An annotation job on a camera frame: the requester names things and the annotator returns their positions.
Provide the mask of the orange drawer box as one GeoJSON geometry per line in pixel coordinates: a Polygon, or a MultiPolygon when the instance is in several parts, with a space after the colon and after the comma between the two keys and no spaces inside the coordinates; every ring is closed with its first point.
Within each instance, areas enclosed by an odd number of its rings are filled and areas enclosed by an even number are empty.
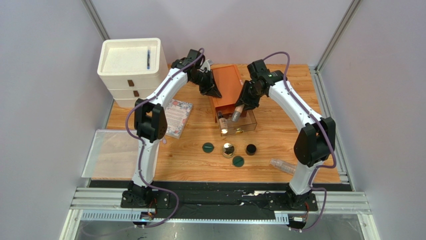
{"type": "Polygon", "coordinates": [[[209,96],[209,103],[213,115],[213,120],[217,122],[217,112],[222,112],[223,116],[230,119],[235,111],[243,81],[236,64],[217,67],[211,70],[217,88],[222,98],[209,96]]]}

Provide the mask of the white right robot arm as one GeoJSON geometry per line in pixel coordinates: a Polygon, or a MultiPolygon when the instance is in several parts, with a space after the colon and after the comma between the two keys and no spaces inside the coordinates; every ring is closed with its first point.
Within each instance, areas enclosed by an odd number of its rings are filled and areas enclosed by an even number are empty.
{"type": "Polygon", "coordinates": [[[242,111],[259,107],[263,96],[275,101],[290,117],[298,130],[293,147],[298,163],[283,200],[288,208],[298,209],[314,191],[313,180],[324,161],[335,156],[336,123],[332,117],[322,117],[297,94],[286,72],[269,70],[262,59],[250,63],[247,69],[250,80],[243,83],[232,120],[237,121],[242,111]]]}

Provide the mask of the beige foundation tube grey cap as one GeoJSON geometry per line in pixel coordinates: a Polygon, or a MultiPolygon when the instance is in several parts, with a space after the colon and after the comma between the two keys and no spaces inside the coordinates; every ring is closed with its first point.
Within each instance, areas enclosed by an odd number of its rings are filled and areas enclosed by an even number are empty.
{"type": "Polygon", "coordinates": [[[241,105],[238,105],[238,106],[235,107],[234,112],[233,112],[232,117],[231,117],[231,120],[233,122],[235,122],[235,123],[238,122],[238,120],[240,119],[240,117],[242,115],[244,107],[245,107],[244,104],[241,104],[241,105]]]}

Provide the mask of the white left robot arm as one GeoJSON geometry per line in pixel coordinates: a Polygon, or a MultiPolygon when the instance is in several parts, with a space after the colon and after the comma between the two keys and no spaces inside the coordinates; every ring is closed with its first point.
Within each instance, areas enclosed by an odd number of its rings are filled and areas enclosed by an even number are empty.
{"type": "Polygon", "coordinates": [[[134,117],[135,133],[126,126],[127,133],[138,140],[138,159],[132,180],[122,193],[122,208],[148,208],[154,204],[154,180],[159,146],[167,129],[165,108],[188,82],[199,87],[200,94],[221,98],[204,49],[191,49],[187,57],[175,60],[159,87],[146,99],[137,99],[126,119],[134,117]]]}

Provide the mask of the clear orange drawer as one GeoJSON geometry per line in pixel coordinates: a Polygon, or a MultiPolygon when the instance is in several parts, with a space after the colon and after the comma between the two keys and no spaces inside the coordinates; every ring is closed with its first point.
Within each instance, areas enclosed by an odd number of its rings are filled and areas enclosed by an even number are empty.
{"type": "Polygon", "coordinates": [[[222,137],[229,136],[229,135],[238,135],[244,132],[254,131],[257,127],[257,121],[252,110],[244,110],[238,122],[233,122],[231,118],[235,108],[236,107],[234,104],[214,107],[213,113],[215,114],[214,115],[215,122],[218,125],[219,132],[222,137]],[[218,123],[218,114],[217,114],[218,111],[222,111],[223,116],[227,119],[228,132],[226,134],[221,133],[221,128],[218,123]]]}

